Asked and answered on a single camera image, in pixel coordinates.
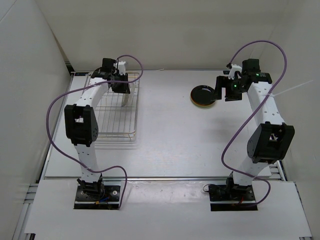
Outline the grey plate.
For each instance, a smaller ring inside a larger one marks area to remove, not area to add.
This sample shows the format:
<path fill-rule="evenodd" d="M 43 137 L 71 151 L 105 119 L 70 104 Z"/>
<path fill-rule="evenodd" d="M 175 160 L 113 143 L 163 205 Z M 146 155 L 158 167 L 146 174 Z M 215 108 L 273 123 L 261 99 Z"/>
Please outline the grey plate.
<path fill-rule="evenodd" d="M 130 97 L 131 97 L 131 94 L 124 93 L 122 95 L 122 100 L 121 100 L 121 106 L 122 107 L 125 107 L 128 104 Z"/>

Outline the black plate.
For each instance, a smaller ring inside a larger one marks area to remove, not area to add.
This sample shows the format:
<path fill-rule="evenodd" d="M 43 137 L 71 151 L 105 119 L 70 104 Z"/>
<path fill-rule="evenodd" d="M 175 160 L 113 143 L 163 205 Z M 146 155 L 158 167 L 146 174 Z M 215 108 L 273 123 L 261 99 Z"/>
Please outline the black plate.
<path fill-rule="evenodd" d="M 199 104 L 205 105 L 213 102 L 214 89 L 208 85 L 198 85 L 190 92 L 190 99 Z"/>

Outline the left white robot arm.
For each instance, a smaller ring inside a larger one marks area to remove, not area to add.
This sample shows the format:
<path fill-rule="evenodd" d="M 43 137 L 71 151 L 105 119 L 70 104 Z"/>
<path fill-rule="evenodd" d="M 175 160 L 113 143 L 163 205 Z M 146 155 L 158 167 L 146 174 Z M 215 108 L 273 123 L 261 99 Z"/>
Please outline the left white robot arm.
<path fill-rule="evenodd" d="M 83 164 L 81 178 L 77 182 L 83 193 L 93 200 L 100 200 L 105 194 L 95 152 L 95 141 L 99 134 L 95 109 L 110 88 L 123 93 L 130 92 L 126 65 L 125 61 L 103 58 L 102 66 L 90 75 L 88 88 L 83 90 L 79 100 L 64 108 L 66 136 Z"/>

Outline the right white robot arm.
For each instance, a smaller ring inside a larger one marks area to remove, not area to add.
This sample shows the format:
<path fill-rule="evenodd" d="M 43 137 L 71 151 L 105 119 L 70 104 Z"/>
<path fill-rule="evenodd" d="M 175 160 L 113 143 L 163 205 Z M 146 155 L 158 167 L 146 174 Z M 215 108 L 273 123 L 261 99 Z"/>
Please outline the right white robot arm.
<path fill-rule="evenodd" d="M 271 76 L 261 72 L 258 59 L 244 60 L 242 65 L 229 63 L 227 68 L 230 70 L 228 76 L 218 76 L 216 79 L 215 98 L 222 98 L 222 89 L 225 89 L 227 102 L 240 101 L 246 94 L 257 125 L 247 142 L 247 157 L 232 170 L 225 188 L 218 191 L 219 195 L 236 200 L 249 191 L 253 179 L 263 169 L 284 159 L 295 129 L 281 117 L 271 96 Z"/>

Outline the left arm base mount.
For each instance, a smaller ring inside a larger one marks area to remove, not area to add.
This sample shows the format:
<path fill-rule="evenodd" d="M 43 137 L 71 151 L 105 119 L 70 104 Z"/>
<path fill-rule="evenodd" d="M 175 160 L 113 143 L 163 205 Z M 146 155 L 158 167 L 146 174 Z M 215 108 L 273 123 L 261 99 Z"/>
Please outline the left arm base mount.
<path fill-rule="evenodd" d="M 105 185 L 102 179 L 85 182 L 77 179 L 73 208 L 75 210 L 118 210 L 120 185 Z"/>

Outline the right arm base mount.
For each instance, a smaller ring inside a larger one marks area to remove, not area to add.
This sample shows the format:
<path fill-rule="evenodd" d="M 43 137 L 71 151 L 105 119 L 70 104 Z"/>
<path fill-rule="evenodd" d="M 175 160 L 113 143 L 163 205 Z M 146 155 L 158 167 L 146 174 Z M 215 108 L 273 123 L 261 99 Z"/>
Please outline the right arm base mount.
<path fill-rule="evenodd" d="M 257 211 L 253 187 L 245 190 L 227 189 L 226 184 L 209 183 L 202 191 L 209 195 L 211 212 L 244 212 Z"/>

